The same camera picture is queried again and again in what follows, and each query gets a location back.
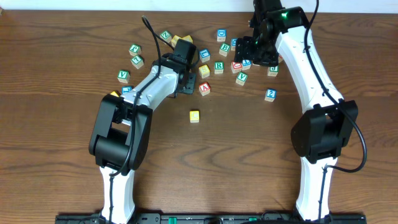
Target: block face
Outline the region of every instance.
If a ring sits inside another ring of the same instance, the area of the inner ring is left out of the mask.
[[[248,75],[243,72],[239,72],[238,76],[236,77],[236,83],[239,85],[244,85],[246,80],[248,79]]]
[[[226,29],[217,30],[217,41],[223,42],[226,39]]]
[[[185,37],[182,37],[182,39],[193,43],[192,37],[190,35],[186,35]]]
[[[207,65],[202,65],[199,67],[199,73],[201,78],[206,78],[210,76],[210,69]]]
[[[198,123],[200,119],[199,111],[190,111],[189,120],[191,123]]]
[[[133,44],[129,49],[131,56],[136,56],[141,54],[141,47],[139,45]]]
[[[281,62],[283,62],[283,61],[284,61],[284,58],[282,58],[282,56],[279,55],[279,56],[278,56],[278,63],[281,63]]]
[[[129,80],[130,80],[129,72],[120,70],[119,75],[118,75],[118,80],[119,80],[119,82],[122,82],[122,83],[129,83]]]
[[[236,63],[236,62],[232,62],[231,63],[231,71],[233,74],[238,73],[242,70],[242,64],[241,63]]]
[[[170,41],[172,41],[172,35],[167,30],[163,31],[163,33],[160,34],[160,37],[164,39],[167,43],[170,43]]]
[[[199,85],[199,92],[202,96],[205,96],[210,93],[210,86],[209,83],[205,82]]]
[[[199,52],[201,62],[207,62],[210,60],[210,52],[207,49],[203,49]]]
[[[174,35],[173,39],[172,39],[172,46],[175,47],[175,45],[177,44],[177,41],[181,39],[181,37]]]
[[[247,70],[250,69],[251,67],[251,61],[250,60],[243,60],[242,61],[242,70]]]
[[[122,87],[122,94],[128,93],[132,90],[132,86],[124,86]]]
[[[231,39],[231,50],[235,50],[235,48],[236,48],[236,40],[237,40],[238,38],[232,38]]]
[[[226,44],[226,43],[221,44],[220,55],[226,57],[228,55],[230,49],[231,49],[231,46],[229,44]]]
[[[268,89],[266,93],[266,101],[273,102],[276,98],[276,90]]]
[[[267,71],[267,74],[268,74],[268,76],[275,77],[275,76],[278,75],[278,71],[279,71],[279,67],[278,66],[269,67],[268,71]]]
[[[133,66],[135,66],[137,69],[141,68],[144,65],[144,61],[140,56],[135,56],[131,59],[131,63]]]
[[[215,62],[214,74],[222,74],[222,73],[224,73],[224,62]]]

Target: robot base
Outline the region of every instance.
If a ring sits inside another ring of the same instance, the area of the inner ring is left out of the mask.
[[[271,213],[262,215],[160,215],[158,213],[139,213],[128,224],[305,224],[291,213]],[[366,224],[365,215],[329,215],[321,223]],[[106,224],[99,214],[57,215],[55,224]]]

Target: white wall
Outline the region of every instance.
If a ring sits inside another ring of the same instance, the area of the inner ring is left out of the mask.
[[[0,0],[3,9],[252,12],[252,0]],[[315,0],[282,0],[312,12]],[[320,0],[320,12],[398,13],[398,0]]]

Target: green block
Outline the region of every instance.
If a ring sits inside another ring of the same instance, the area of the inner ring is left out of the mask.
[[[134,63],[134,64],[138,64],[138,63],[140,63],[141,61],[142,61],[142,58],[140,58],[140,56],[135,56],[135,57],[133,57],[132,59],[131,59],[131,61]]]
[[[216,70],[218,70],[218,69],[223,70],[224,69],[224,62],[215,62],[214,63],[214,68]]]
[[[124,71],[124,70],[120,70],[119,71],[118,78],[127,79],[128,76],[129,76],[129,72],[128,71]]]
[[[131,52],[134,52],[134,53],[137,53],[137,52],[139,51],[139,49],[140,49],[140,46],[138,46],[138,45],[136,45],[136,44],[133,44],[133,45],[131,45],[131,47],[130,47],[130,51],[131,51]]]
[[[241,80],[242,82],[245,82],[248,79],[248,75],[246,75],[243,72],[239,72],[238,74],[238,80]]]
[[[177,218],[170,217],[169,218],[169,224],[177,224]]]
[[[269,67],[270,72],[279,72],[279,66]]]
[[[161,36],[164,40],[166,40],[167,38],[171,37],[171,34],[170,34],[167,30],[165,30],[163,33],[160,34],[160,36]]]
[[[221,44],[220,50],[229,52],[230,48],[231,48],[231,46],[229,44],[223,43],[223,44]]]

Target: blue block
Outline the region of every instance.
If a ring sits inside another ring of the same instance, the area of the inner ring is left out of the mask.
[[[202,58],[210,57],[210,52],[209,52],[209,50],[207,50],[207,49],[201,50],[201,51],[199,52],[199,54],[200,54],[200,56],[201,56]]]
[[[266,96],[269,97],[269,98],[275,99],[276,98],[276,90],[268,89]]]
[[[124,86],[122,87],[122,94],[128,93],[132,90],[132,86]]]
[[[236,46],[236,40],[237,40],[238,38],[232,38],[231,39],[231,47],[234,47],[234,46]]]
[[[250,61],[250,60],[243,60],[243,61],[242,61],[242,65],[243,65],[243,66],[251,65],[251,61]]]
[[[226,37],[226,29],[217,30],[217,37]]]

